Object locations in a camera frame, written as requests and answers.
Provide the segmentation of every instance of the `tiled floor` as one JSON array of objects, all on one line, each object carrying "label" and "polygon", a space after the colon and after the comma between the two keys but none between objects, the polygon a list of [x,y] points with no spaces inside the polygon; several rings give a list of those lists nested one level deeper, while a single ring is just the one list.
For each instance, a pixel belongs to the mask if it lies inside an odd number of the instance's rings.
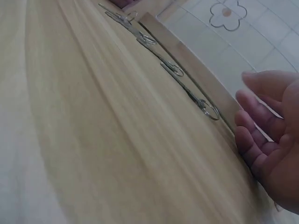
[{"label": "tiled floor", "polygon": [[299,70],[299,0],[187,0],[163,21],[227,90],[244,70]]}]

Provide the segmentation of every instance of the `flower pattern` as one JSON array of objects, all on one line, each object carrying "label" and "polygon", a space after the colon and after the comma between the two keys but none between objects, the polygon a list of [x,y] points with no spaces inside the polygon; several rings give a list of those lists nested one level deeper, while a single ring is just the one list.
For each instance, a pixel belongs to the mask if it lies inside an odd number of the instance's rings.
[{"label": "flower pattern", "polygon": [[223,3],[215,3],[211,6],[210,12],[212,14],[210,18],[211,26],[215,28],[224,27],[227,31],[235,31],[240,27],[241,20],[247,16],[247,9],[239,4],[239,1],[235,1],[235,6],[232,6],[236,13],[225,6]]}]

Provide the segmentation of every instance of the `wooden frame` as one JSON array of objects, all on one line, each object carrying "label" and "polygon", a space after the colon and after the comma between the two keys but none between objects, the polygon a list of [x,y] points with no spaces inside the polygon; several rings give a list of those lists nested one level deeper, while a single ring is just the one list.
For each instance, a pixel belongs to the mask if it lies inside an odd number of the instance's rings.
[{"label": "wooden frame", "polygon": [[140,19],[140,24],[184,68],[190,79],[205,94],[207,99],[218,107],[227,125],[234,129],[234,116],[240,106],[216,76],[153,15],[146,13]]}]

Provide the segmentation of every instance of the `wooden board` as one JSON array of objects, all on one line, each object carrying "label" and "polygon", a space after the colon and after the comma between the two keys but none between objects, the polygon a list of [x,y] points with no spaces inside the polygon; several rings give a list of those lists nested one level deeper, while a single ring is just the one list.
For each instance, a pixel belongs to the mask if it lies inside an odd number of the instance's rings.
[{"label": "wooden board", "polygon": [[295,223],[97,1],[0,4],[1,223]]},{"label": "wooden board", "polygon": [[188,72],[190,78],[217,105],[227,124],[235,128],[235,113],[240,109],[217,77],[189,50],[171,31],[150,13],[146,13],[140,23],[163,45],[163,47]]}]

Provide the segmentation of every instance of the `hand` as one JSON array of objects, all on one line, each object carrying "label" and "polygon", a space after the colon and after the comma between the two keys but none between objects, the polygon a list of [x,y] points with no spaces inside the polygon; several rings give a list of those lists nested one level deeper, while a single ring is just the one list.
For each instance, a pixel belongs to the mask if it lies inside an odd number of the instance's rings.
[{"label": "hand", "polygon": [[[243,73],[244,83],[282,118],[250,93],[238,91],[235,115],[239,153],[269,196],[299,214],[299,74],[282,71]],[[268,141],[254,122],[273,139]]]}]

